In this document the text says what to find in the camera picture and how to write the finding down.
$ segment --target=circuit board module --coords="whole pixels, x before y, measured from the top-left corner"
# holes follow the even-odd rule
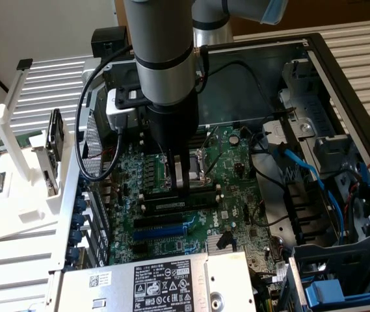
[[[213,208],[168,214],[166,217],[170,219],[180,217],[180,222],[186,226],[184,234],[176,236],[149,239],[137,231],[137,224],[144,218],[139,203],[140,190],[163,194],[168,190],[168,177],[165,156],[161,151],[145,155],[133,145],[128,147],[120,159],[120,166],[106,180],[107,184],[102,186],[106,189],[104,193],[112,225],[110,265],[169,255],[211,252],[207,250],[209,238],[216,239],[228,231],[236,242],[234,248],[246,253],[250,267],[258,272],[274,270],[273,258],[269,256],[271,238],[268,228],[258,227],[251,222],[254,209],[261,202],[261,195],[255,175],[249,177],[249,137],[241,138],[240,130],[231,126],[215,130],[215,135],[203,151],[206,167],[214,165],[205,182],[192,183],[191,188],[201,187],[202,184],[210,186],[215,181],[221,188],[220,200],[218,196],[217,206]],[[191,150],[191,161],[197,153]],[[191,164],[191,179],[198,174]],[[256,218],[259,222],[267,221],[264,214]],[[151,224],[149,228],[163,230],[163,226]]]

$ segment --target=cardboard box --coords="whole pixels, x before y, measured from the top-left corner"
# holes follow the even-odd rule
[[[115,5],[119,24],[127,25],[123,0],[115,0]],[[261,25],[232,17],[231,26],[234,36],[238,36],[357,21],[370,21],[370,0],[289,0],[283,19],[277,25]]]

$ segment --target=green circuit board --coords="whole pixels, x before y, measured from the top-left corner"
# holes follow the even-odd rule
[[[134,253],[131,245],[140,242],[133,240],[133,233],[137,230],[133,222],[143,218],[138,197],[139,190],[148,192],[166,192],[166,174],[163,154],[144,155],[138,148],[130,146],[120,160],[120,169],[111,177],[111,191],[109,191],[109,217],[111,219],[112,237],[110,243],[109,264],[130,263],[164,257],[169,255],[193,254],[207,251],[207,239],[211,235],[221,235],[231,230],[237,243],[237,251],[246,252],[248,264],[259,272],[272,272],[274,262],[272,257],[265,258],[264,248],[269,247],[270,237],[265,227],[257,227],[244,220],[244,206],[249,214],[259,205],[261,195],[258,182],[248,177],[248,139],[240,139],[238,145],[232,146],[229,137],[240,137],[240,131],[232,127],[219,127],[205,149],[206,166],[222,155],[209,173],[210,183],[216,181],[221,186],[222,201],[215,209],[189,211],[183,213],[186,222],[194,220],[185,236],[165,237],[147,240],[147,253]],[[149,181],[146,164],[152,163],[152,178]],[[235,163],[244,166],[244,172],[235,171]],[[115,190],[127,187],[128,195],[119,200]],[[266,222],[265,216],[258,218]]]

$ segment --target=white wall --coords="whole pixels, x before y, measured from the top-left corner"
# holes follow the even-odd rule
[[[10,86],[20,59],[92,54],[94,30],[116,25],[112,1],[0,0],[0,80]]]

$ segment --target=motherboard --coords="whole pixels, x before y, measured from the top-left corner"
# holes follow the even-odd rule
[[[246,253],[248,265],[256,272],[274,270],[278,256],[271,253],[268,228],[252,221],[255,217],[265,223],[267,219],[261,213],[254,216],[262,199],[256,176],[250,174],[250,137],[242,138],[240,129],[232,126],[216,127],[212,132],[205,148],[191,150],[190,184],[195,194],[187,203],[188,209],[180,209],[180,200],[170,201],[168,214],[149,216],[142,204],[143,192],[145,196],[168,194],[165,156],[161,150],[149,155],[140,146],[128,146],[119,167],[100,186],[112,226],[110,265],[237,250]],[[203,188],[216,191],[202,192]],[[166,233],[175,229],[179,234]],[[232,236],[234,244],[219,250],[217,242],[225,233]]]

